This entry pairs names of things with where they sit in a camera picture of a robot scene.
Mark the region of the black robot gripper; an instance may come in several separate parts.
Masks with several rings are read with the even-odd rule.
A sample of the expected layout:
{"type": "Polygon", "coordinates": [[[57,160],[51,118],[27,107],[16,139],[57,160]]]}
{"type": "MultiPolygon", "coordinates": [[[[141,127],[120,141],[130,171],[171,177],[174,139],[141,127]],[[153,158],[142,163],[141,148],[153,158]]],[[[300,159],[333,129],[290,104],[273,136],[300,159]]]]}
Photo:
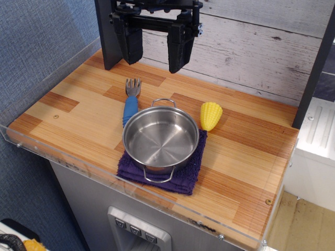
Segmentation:
{"type": "Polygon", "coordinates": [[[168,32],[170,73],[190,61],[194,37],[202,34],[200,1],[111,1],[110,22],[128,64],[143,56],[142,29],[168,32]]]}

